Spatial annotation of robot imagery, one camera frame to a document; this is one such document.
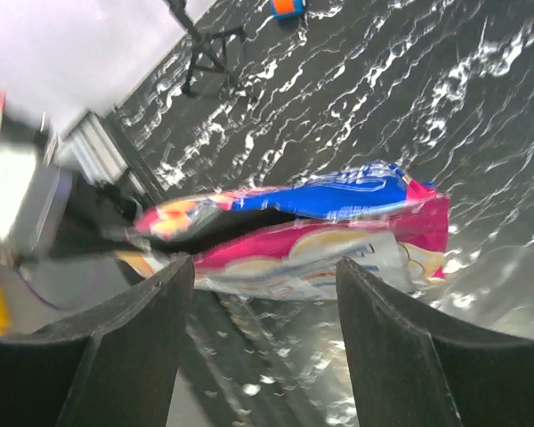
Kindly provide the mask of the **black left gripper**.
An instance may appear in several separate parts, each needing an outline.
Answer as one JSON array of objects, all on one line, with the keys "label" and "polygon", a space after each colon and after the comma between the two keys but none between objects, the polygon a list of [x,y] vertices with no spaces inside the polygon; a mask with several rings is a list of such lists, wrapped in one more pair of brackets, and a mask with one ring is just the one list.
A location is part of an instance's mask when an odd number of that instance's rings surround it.
[{"label": "black left gripper", "polygon": [[143,213],[135,197],[105,181],[89,182],[81,173],[70,174],[69,198],[47,250],[51,259],[64,259],[114,251],[172,254],[178,245],[147,231],[134,221]]}]

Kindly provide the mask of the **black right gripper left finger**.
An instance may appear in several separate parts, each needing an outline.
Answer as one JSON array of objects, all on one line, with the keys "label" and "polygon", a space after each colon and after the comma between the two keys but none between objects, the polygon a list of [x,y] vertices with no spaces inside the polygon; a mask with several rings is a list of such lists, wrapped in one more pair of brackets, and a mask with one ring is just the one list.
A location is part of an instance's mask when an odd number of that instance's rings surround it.
[{"label": "black right gripper left finger", "polygon": [[195,269],[171,261],[32,334],[0,337],[0,426],[163,426]]}]

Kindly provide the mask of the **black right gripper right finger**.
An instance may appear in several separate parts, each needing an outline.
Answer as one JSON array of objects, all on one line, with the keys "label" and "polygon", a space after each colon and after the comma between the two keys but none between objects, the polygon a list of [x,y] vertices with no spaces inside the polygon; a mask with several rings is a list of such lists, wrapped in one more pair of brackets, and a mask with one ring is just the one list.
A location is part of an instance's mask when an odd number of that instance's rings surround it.
[{"label": "black right gripper right finger", "polygon": [[336,289],[360,425],[534,426],[534,340],[451,317],[349,258]]}]

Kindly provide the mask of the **pink pet food bag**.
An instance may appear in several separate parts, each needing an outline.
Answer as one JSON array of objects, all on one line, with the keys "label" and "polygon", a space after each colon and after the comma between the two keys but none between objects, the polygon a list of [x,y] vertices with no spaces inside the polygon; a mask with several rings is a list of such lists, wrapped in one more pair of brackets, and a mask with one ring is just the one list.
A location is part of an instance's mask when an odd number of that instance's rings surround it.
[{"label": "pink pet food bag", "polygon": [[241,188],[155,205],[133,228],[153,240],[118,258],[142,278],[191,254],[195,287],[274,301],[333,300],[349,257],[408,292],[443,279],[447,195],[377,160],[298,184]]}]

